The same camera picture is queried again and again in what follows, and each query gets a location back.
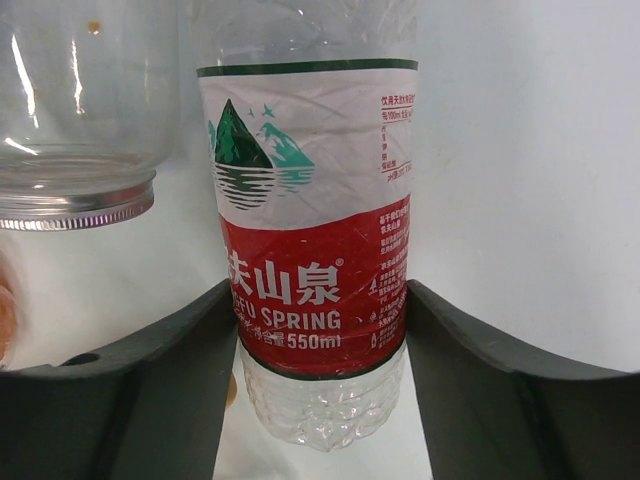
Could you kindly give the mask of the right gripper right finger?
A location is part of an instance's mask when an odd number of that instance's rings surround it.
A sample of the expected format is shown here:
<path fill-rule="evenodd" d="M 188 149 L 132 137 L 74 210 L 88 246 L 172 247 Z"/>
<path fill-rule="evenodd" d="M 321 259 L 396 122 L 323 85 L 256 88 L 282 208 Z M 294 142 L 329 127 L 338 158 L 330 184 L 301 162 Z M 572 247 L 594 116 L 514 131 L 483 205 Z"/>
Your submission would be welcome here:
<path fill-rule="evenodd" d="M 407 345 L 437 479 L 635 479 L 639 377 L 519 340 L 418 281 Z"/>

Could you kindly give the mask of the clear cup silver base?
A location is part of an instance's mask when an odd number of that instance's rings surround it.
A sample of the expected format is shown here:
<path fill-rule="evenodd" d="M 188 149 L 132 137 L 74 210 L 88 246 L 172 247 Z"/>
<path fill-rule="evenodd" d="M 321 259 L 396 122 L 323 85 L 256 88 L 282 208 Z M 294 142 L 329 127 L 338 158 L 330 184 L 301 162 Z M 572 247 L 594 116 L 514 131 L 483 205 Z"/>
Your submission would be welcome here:
<path fill-rule="evenodd" d="M 179 124 L 179 3 L 1 5 L 1 225 L 97 228 L 154 202 Z"/>

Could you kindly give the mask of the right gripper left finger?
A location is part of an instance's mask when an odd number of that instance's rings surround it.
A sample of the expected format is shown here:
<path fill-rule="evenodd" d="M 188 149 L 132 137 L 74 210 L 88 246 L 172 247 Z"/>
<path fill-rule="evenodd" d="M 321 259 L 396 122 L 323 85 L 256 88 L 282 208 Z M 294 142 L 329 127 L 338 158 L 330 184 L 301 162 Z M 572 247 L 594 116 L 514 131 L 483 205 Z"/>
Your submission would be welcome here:
<path fill-rule="evenodd" d="M 230 287 L 61 365 L 1 375 L 5 479 L 209 479 L 236 348 Z"/>

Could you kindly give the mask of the orange juice bottle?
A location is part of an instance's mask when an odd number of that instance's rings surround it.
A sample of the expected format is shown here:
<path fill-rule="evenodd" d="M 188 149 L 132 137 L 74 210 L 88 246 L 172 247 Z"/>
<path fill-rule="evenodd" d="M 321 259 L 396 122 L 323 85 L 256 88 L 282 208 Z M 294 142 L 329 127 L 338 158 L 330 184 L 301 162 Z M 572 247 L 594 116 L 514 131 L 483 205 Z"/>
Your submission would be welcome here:
<path fill-rule="evenodd" d="M 4 368 L 13 354 L 20 331 L 20 305 L 19 298 L 11 287 L 1 284 L 1 317 L 0 317 L 0 347 L 1 367 Z"/>

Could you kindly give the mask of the red label water bottle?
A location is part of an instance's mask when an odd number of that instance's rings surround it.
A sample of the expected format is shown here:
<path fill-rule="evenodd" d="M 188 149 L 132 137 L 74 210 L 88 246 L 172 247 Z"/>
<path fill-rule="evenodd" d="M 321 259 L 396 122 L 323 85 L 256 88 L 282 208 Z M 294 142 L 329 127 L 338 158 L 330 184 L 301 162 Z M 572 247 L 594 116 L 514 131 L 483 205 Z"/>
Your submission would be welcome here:
<path fill-rule="evenodd" d="M 193 1 L 241 357 L 276 438 L 329 452 L 404 371 L 414 1 Z"/>

